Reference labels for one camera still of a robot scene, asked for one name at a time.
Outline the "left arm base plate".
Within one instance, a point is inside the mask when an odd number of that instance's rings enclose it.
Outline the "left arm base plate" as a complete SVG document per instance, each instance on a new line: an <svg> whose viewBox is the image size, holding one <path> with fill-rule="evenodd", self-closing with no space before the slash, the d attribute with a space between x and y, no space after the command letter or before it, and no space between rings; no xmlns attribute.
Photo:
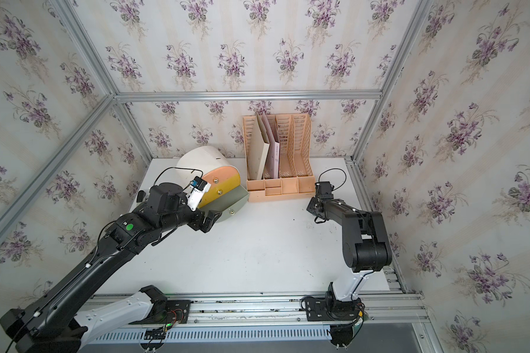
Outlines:
<svg viewBox="0 0 530 353"><path fill-rule="evenodd" d="M191 302L189 300L168 300L154 304L145 319L131 322L130 325L145 324L186 324Z"/></svg>

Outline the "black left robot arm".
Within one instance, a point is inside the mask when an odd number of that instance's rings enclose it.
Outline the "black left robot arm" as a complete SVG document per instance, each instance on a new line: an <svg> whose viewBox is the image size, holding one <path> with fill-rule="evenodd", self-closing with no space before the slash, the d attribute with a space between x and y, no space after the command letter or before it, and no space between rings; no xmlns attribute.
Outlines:
<svg viewBox="0 0 530 353"><path fill-rule="evenodd" d="M7 311L0 325L10 346L18 352L78 352L127 324L172 323L168 299L154 285L95 310L82 307L122 266L179 227L211 230L222 213L199 209L210 185L197 176L189 187L189 192L168 182L151 187L146 201L101 230L94 250L55 287L25 308Z"/></svg>

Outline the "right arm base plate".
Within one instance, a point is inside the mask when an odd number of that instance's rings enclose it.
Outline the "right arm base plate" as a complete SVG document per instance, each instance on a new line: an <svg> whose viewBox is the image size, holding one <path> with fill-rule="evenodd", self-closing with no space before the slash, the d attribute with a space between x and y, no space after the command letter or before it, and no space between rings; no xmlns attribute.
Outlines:
<svg viewBox="0 0 530 353"><path fill-rule="evenodd" d="M364 303L357 299L342 302L326 296L324 298L303 297L300 307L306 314L308 322L353 322L363 316Z"/></svg>

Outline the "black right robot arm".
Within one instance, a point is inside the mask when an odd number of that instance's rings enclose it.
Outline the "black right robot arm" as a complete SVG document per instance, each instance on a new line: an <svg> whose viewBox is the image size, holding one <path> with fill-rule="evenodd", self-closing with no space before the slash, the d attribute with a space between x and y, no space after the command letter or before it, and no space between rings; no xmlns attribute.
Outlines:
<svg viewBox="0 0 530 353"><path fill-rule="evenodd" d="M392 262L392 249L384 218L380 212L352 207L334 197L329 182L316 182L315 195L306 210L315 224L335 222L342 231L342 256L349 268L328 287L332 300L351 302L368 279Z"/></svg>

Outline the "round white drawer cabinet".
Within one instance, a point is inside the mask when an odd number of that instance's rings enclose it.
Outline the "round white drawer cabinet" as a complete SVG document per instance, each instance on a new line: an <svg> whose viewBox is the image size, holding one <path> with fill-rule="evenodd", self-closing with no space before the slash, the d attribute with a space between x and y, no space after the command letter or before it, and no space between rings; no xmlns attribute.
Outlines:
<svg viewBox="0 0 530 353"><path fill-rule="evenodd" d="M203 178L205 173L222 166L233 166L227 161L226 157L215 147L202 146L187 152L179 159L175 170L182 184L186 185L187 193L190 194L190 182L195 177ZM198 209L208 212L211 209L212 202L203 208Z"/></svg>

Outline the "pink top drawer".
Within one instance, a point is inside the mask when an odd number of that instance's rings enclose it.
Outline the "pink top drawer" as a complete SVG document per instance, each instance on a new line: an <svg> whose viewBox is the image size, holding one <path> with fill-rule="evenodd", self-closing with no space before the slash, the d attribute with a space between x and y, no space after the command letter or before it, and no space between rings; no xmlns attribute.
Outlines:
<svg viewBox="0 0 530 353"><path fill-rule="evenodd" d="M203 179L211 185L211 189L221 190L224 194L241 185L241 177L234 166L222 166L203 175Z"/></svg>

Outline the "yellow drawer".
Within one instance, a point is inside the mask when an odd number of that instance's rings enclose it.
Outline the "yellow drawer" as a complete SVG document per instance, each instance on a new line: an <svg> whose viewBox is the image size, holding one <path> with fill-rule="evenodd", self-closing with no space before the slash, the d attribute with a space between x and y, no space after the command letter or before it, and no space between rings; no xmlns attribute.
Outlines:
<svg viewBox="0 0 530 353"><path fill-rule="evenodd" d="M205 207L241 185L239 172L229 166L208 172L203 176L203 180L210 185L210 189L202 198L199 208Z"/></svg>

